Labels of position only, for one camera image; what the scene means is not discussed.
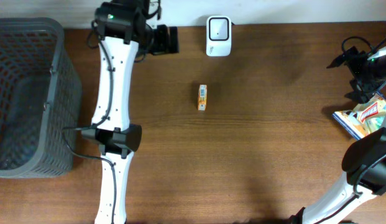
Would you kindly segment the orange tissue pack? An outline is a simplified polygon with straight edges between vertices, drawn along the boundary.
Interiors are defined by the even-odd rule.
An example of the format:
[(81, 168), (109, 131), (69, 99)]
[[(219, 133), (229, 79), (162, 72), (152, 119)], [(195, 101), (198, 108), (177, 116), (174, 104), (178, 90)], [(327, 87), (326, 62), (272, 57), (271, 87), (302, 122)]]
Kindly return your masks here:
[(198, 111), (204, 111), (206, 109), (208, 99), (208, 87), (207, 85), (200, 85), (198, 89)]

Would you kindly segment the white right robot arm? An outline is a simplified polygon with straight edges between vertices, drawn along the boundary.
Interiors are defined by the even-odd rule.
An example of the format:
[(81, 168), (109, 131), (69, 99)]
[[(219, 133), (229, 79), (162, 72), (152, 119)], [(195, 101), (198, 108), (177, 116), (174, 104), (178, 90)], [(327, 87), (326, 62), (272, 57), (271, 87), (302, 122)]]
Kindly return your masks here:
[[(346, 98), (368, 103), (386, 85), (386, 37), (368, 52), (342, 48), (329, 68), (345, 65), (353, 75)], [(386, 193), (386, 114), (380, 128), (360, 138), (342, 159), (342, 175), (314, 204), (288, 223), (340, 223), (363, 203)]]

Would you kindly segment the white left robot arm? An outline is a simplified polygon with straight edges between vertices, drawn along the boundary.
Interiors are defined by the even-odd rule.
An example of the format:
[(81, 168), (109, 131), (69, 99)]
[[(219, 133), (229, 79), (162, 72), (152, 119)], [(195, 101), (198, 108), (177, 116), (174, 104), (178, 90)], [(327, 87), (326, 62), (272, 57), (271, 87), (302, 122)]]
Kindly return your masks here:
[(91, 124), (81, 130), (99, 146), (101, 195), (95, 223), (126, 223), (127, 178), (142, 127), (132, 124), (129, 97), (133, 66), (148, 54), (177, 54), (178, 29), (156, 22), (160, 1), (109, 1), (94, 12), (91, 33), (101, 57), (99, 89)]

